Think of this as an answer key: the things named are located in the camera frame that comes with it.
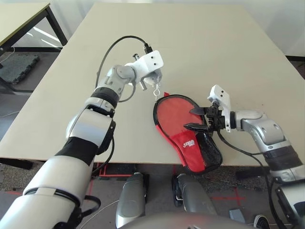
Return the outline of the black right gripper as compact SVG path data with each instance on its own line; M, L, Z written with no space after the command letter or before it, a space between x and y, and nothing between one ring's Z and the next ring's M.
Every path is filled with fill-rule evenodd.
M184 124L184 128L195 132L209 132L225 129L225 117L222 115L222 111L219 110L219 105L213 104L210 107L195 107L190 110L194 115L205 115L209 124L203 125L198 123Z

